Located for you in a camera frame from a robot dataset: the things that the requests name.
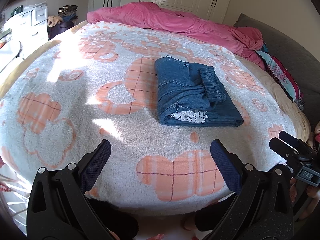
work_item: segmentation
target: white drawer unit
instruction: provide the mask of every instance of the white drawer unit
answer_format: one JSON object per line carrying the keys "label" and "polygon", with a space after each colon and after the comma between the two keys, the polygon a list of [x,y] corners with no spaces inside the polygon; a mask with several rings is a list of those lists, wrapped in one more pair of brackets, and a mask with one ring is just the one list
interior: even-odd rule
{"label": "white drawer unit", "polygon": [[13,16],[4,24],[5,30],[12,30],[12,40],[21,44],[20,57],[28,57],[48,41],[47,18],[48,7],[43,4]]}
{"label": "white drawer unit", "polygon": [[32,11],[32,25],[37,25],[40,22],[45,21],[48,18],[48,10],[44,6],[36,7]]}

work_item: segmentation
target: denim fabric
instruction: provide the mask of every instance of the denim fabric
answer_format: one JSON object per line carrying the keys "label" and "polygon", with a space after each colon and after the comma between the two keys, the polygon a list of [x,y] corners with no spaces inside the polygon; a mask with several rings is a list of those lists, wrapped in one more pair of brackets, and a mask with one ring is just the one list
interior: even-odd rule
{"label": "denim fabric", "polygon": [[[214,68],[163,57],[155,62],[158,77],[158,117],[171,126],[240,126],[244,120]],[[170,117],[180,111],[207,111],[204,123]]]}

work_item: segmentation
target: blue gripper pad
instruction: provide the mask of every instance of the blue gripper pad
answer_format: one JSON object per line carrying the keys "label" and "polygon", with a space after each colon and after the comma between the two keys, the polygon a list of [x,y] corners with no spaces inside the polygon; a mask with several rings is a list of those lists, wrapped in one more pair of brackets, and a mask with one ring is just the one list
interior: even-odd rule
{"label": "blue gripper pad", "polygon": [[93,157],[81,173],[82,194],[92,189],[99,177],[104,165],[107,163],[111,155],[111,145],[107,140],[103,140],[92,153]]}
{"label": "blue gripper pad", "polygon": [[228,188],[239,195],[242,189],[243,163],[238,156],[229,153],[218,139],[212,141],[210,153]]}

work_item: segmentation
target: pink cloth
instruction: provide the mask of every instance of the pink cloth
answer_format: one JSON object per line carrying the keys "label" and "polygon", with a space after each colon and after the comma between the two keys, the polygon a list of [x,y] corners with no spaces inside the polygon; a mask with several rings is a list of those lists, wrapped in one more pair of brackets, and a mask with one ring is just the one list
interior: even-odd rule
{"label": "pink cloth", "polygon": [[122,23],[139,28],[169,31],[216,44],[259,65],[262,59],[254,51],[263,46],[262,34],[252,27],[235,28],[203,20],[192,13],[170,11],[151,2],[128,3],[121,7],[100,8],[89,12],[89,23],[100,21]]}

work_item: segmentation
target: hand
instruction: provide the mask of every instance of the hand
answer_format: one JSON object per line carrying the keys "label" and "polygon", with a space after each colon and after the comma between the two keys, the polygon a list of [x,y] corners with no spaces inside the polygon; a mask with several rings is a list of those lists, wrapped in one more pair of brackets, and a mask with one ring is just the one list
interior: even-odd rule
{"label": "hand", "polygon": [[[293,203],[295,201],[295,198],[298,194],[297,189],[295,187],[295,183],[297,182],[296,179],[292,178],[290,180],[290,183],[292,184],[292,186],[290,187],[290,198],[291,198],[291,202]],[[308,217],[316,208],[317,204],[319,203],[320,200],[320,188],[319,187],[313,187],[313,186],[308,186],[307,187],[307,194],[309,197],[313,198],[313,200],[310,202],[309,206],[306,208],[306,210],[304,210],[299,219],[305,219],[306,217]]]}

